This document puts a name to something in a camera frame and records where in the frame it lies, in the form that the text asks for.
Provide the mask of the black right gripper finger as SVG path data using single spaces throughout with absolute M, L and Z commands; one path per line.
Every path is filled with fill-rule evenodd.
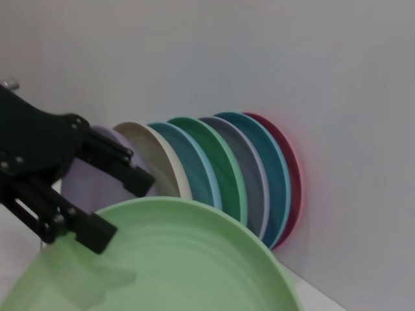
M 36 176 L 2 174 L 1 204 L 46 244 L 72 232 L 77 242 L 101 254 L 117 232 L 116 226 L 75 207 Z
M 155 195 L 143 155 L 115 130 L 92 126 L 64 176 L 65 198 L 142 198 Z

